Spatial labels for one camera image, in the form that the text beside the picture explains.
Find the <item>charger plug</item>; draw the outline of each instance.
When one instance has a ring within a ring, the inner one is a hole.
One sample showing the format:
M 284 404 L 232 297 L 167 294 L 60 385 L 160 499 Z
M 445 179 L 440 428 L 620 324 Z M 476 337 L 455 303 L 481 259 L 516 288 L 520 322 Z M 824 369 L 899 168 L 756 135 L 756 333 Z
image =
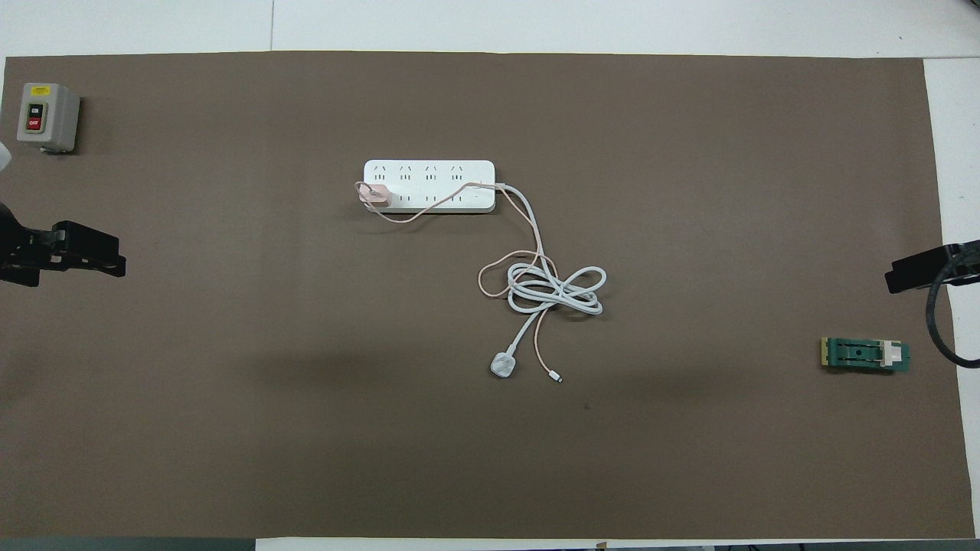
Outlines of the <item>charger plug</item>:
M 500 378 L 507 378 L 511 376 L 514 372 L 514 366 L 517 362 L 514 356 L 511 356 L 507 352 L 498 352 L 496 356 L 493 357 L 493 361 L 490 362 L 490 371 L 493 375 Z
M 388 186 L 381 183 L 363 183 L 358 186 L 358 195 L 361 202 L 372 207 L 387 207 L 391 204 L 391 191 Z

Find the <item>power plug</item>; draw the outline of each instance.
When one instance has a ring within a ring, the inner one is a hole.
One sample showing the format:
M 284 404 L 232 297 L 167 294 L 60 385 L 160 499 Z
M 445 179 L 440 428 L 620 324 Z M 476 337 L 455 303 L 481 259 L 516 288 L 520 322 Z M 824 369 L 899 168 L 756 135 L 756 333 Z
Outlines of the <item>power plug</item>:
M 490 362 L 490 371 L 500 378 L 507 378 L 514 372 L 517 361 L 507 352 L 499 352 Z

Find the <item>power outlet socket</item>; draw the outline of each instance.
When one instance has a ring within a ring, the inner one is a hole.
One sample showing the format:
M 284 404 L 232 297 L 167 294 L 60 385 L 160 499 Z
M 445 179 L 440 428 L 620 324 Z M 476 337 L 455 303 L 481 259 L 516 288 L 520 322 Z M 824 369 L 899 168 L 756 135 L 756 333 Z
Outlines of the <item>power outlet socket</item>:
M 417 213 L 447 197 L 467 182 L 495 183 L 490 161 L 378 160 L 365 163 L 364 182 L 383 184 L 391 192 L 382 213 Z M 430 213 L 489 213 L 497 190 L 468 187 Z

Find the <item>table surface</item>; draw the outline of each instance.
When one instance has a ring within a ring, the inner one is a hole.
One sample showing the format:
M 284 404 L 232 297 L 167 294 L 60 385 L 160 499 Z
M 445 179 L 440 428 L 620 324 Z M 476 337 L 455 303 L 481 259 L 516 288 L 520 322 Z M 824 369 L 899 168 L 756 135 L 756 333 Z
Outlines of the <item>table surface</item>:
M 38 38 L 37 14 L 44 14 Z M 123 6 L 8 0 L 0 55 L 71 55 L 296 49 L 595 52 L 818 57 L 926 58 L 943 234 L 980 234 L 980 10 L 965 0 L 821 3 L 711 0 L 663 2 L 401 1 L 321 4 L 310 0 L 220 0 Z M 951 290 L 955 343 L 980 355 L 980 285 Z M 980 479 L 980 374 L 959 370 L 974 523 Z M 262 541 L 268 549 L 352 545 L 372 549 L 582 547 L 557 540 Z M 664 540 L 617 540 L 619 546 Z

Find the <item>coiled white cable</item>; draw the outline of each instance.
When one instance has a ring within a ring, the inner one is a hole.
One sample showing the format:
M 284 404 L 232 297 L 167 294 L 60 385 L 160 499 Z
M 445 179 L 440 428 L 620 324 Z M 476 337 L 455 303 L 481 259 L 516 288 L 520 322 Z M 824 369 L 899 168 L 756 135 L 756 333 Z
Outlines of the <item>coiled white cable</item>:
M 479 286 L 480 291 L 490 297 L 490 298 L 501 298 L 507 295 L 507 302 L 511 305 L 511 308 L 515 312 L 521 314 L 527 314 L 527 321 L 521 326 L 517 335 L 514 337 L 514 341 L 507 348 L 506 351 L 500 352 L 494 357 L 493 361 L 490 363 L 490 371 L 494 375 L 499 377 L 510 376 L 514 371 L 515 359 L 514 352 L 517 349 L 517 345 L 520 340 L 527 333 L 527 330 L 534 324 L 534 353 L 538 358 L 538 362 L 541 363 L 541 367 L 545 370 L 549 377 L 557 382 L 562 382 L 562 376 L 558 372 L 552 370 L 545 363 L 544 358 L 541 357 L 541 348 L 538 345 L 538 333 L 541 329 L 541 324 L 544 322 L 545 315 L 548 310 L 555 306 L 566 306 L 587 314 L 590 316 L 598 316 L 603 313 L 603 305 L 599 302 L 599 297 L 596 291 L 599 290 L 606 283 L 606 271 L 598 266 L 587 266 L 576 271 L 574 274 L 570 275 L 565 279 L 561 279 L 558 275 L 558 270 L 555 267 L 555 263 L 545 255 L 544 246 L 541 243 L 541 230 L 538 228 L 537 219 L 534 217 L 534 210 L 531 209 L 531 204 L 517 188 L 507 185 L 505 183 L 475 183 L 468 182 L 460 186 L 459 189 L 454 191 L 452 194 L 443 198 L 436 203 L 426 207 L 425 209 L 415 213 L 412 217 L 405 220 L 394 220 L 385 216 L 383 213 L 377 210 L 369 200 L 371 195 L 376 195 L 377 192 L 370 186 L 370 184 L 364 183 L 362 181 L 356 184 L 358 197 L 361 202 L 365 204 L 368 210 L 379 215 L 381 218 L 388 222 L 395 224 L 407 224 L 413 222 L 421 215 L 432 210 L 433 208 L 449 201 L 460 192 L 462 192 L 467 187 L 482 187 L 482 188 L 495 188 L 501 191 L 504 197 L 511 203 L 511 206 L 524 218 L 527 223 L 531 226 L 531 230 L 534 233 L 534 244 L 535 250 L 529 251 L 524 249 L 518 249 L 512 251 L 499 260 L 492 262 L 480 269 L 479 273 L 476 275 L 476 284 Z M 517 197 L 524 207 L 522 211 L 518 205 L 511 198 L 511 195 Z M 490 292 L 483 286 L 483 274 L 496 266 L 504 263 L 510 258 L 532 256 L 530 262 L 515 262 L 507 268 L 507 286 L 498 292 Z M 598 280 L 588 286 L 580 286 L 574 283 L 577 279 L 587 275 L 595 275 Z M 515 299 L 520 298 L 525 301 L 530 302 L 531 306 L 521 306 L 516 302 Z

